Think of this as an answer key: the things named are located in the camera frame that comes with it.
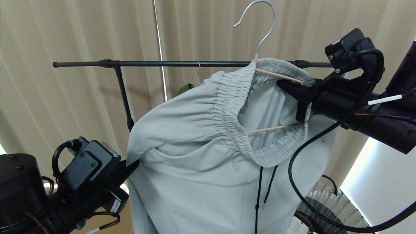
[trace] metal hook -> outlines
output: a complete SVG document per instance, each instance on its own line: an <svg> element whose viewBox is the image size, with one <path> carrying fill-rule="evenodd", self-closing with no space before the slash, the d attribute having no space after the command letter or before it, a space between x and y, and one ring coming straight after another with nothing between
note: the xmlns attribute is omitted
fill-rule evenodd
<svg viewBox="0 0 416 234"><path fill-rule="evenodd" d="M244 12L243 12L243 15L241 16L241 18L240 18L240 21L238 21L236 24L234 24L234 28L236 28L240 23L241 23L241 20L243 20L243 18L244 18L244 16L245 16L245 13L247 12L247 10L252 6L252 5L254 5L254 4L256 4L256 3L259 3L259 2L265 2L265 3L267 3L269 6L270 6L270 8L272 9L272 11L273 11L273 23L272 23L272 27L270 27L270 30L269 30L269 32L266 34L266 36L260 41L260 43L259 43L259 45L257 46L257 52L256 52L256 54L258 54L259 53L259 51L260 51L260 46L261 46L261 44L264 42L264 40L266 40L266 38L270 35L270 33L272 32L272 30L273 30L273 27L275 26L275 22L276 22L276 9L275 9L275 7L273 6L273 4L271 3L271 2L269 2L269 1L267 1L267 0L257 0L257 1L254 1L254 2L252 2L252 3L250 3L250 5L248 5L247 6L247 8L244 10Z"/></svg>
<svg viewBox="0 0 416 234"><path fill-rule="evenodd" d="M201 64L199 63L198 60L196 60L199 64L199 69L198 69L198 73L196 74L196 82L198 83L198 85L201 85L201 83L199 82L199 73L201 72Z"/></svg>

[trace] black metal rod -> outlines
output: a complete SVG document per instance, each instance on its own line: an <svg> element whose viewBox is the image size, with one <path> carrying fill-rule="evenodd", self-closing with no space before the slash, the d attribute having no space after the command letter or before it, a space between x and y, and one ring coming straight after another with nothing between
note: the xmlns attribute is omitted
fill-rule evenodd
<svg viewBox="0 0 416 234"><path fill-rule="evenodd" d="M300 68L332 67L329 62L289 61ZM54 67L245 67L251 61L118 61L100 60L95 62L53 62Z"/></svg>
<svg viewBox="0 0 416 234"><path fill-rule="evenodd" d="M124 109L126 111L126 116L127 116L127 127L129 128L129 132L131 132L131 129L134 126L134 121L130 113L129 101L127 100L126 88L124 87L124 82L123 82L123 74L121 73L120 67L114 66L113 68L116 71L117 79L119 81L121 97L123 99Z"/></svg>

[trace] white label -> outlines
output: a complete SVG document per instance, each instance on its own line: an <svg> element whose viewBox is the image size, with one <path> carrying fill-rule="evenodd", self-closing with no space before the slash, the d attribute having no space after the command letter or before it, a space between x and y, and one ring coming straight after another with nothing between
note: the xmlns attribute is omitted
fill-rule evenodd
<svg viewBox="0 0 416 234"><path fill-rule="evenodd" d="M121 204L120 200L116 199L113 203L113 207L111 207L110 212L117 213L117 211L119 210L120 204Z"/></svg>

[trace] garment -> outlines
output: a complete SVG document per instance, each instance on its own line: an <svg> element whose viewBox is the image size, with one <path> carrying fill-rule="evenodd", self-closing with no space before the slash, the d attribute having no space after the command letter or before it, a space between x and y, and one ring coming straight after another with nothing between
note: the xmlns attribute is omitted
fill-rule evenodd
<svg viewBox="0 0 416 234"><path fill-rule="evenodd" d="M259 59L257 67L312 85L294 65ZM127 162L140 160L129 178L136 234L254 233L260 166L260 200L273 166L279 164L267 203L259 210L258 233L284 233L300 199L288 179L293 152L333 121L314 116L292 124L297 101L276 86L276 77L255 72L252 62L235 72L218 72L203 84L157 106L133 127ZM302 194L321 177L334 145L331 132L302 151L293 177Z"/></svg>

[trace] white wall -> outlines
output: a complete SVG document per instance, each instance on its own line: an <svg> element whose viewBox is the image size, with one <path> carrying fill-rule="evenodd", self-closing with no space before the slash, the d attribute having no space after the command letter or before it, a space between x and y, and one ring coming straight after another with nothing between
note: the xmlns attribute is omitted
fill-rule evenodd
<svg viewBox="0 0 416 234"><path fill-rule="evenodd" d="M416 200L416 150L402 154L369 138L341 185L371 225L380 224ZM380 234L416 233L416 214Z"/></svg>

